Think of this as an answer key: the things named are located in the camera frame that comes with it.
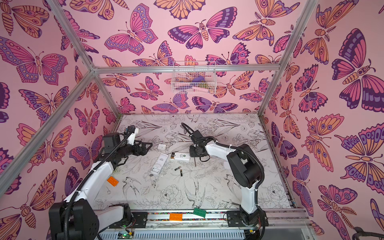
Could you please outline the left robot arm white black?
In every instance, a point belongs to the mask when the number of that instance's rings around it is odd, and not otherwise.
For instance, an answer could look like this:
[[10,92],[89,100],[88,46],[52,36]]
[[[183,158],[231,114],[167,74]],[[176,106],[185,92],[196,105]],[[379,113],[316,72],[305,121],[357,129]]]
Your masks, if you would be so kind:
[[94,210],[92,206],[117,167],[124,165],[130,156],[144,156],[152,148],[152,143],[136,140],[135,136],[129,132],[103,137],[104,147],[88,174],[71,194],[49,209],[53,240],[94,240],[111,225],[133,223],[129,204],[117,204],[104,210]]

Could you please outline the white battery cover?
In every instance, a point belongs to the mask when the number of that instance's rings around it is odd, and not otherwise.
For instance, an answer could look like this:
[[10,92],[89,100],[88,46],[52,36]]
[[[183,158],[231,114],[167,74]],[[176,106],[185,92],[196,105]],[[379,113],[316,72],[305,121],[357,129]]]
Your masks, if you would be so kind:
[[228,162],[224,162],[224,163],[223,163],[223,166],[224,166],[224,168],[227,169],[227,170],[230,170],[230,169],[231,169],[230,164],[229,164]]
[[167,146],[165,144],[159,144],[158,145],[158,151],[164,152],[166,150]]

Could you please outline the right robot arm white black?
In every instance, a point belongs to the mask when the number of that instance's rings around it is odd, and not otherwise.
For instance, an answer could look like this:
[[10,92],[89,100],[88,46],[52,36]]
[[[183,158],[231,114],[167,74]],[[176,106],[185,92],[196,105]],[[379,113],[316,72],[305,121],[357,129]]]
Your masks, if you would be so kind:
[[267,216],[258,201],[260,185],[265,180],[264,167],[247,144],[238,147],[219,143],[214,137],[204,137],[199,131],[190,133],[192,157],[218,157],[226,160],[241,186],[240,217],[246,226],[267,225]]

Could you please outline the white remote control with batteries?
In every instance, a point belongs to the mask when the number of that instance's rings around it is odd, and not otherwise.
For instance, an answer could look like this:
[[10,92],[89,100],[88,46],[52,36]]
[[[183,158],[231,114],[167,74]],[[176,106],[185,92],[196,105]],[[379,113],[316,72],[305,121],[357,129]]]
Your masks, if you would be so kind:
[[158,175],[165,165],[168,157],[169,155],[161,153],[151,169],[151,174]]

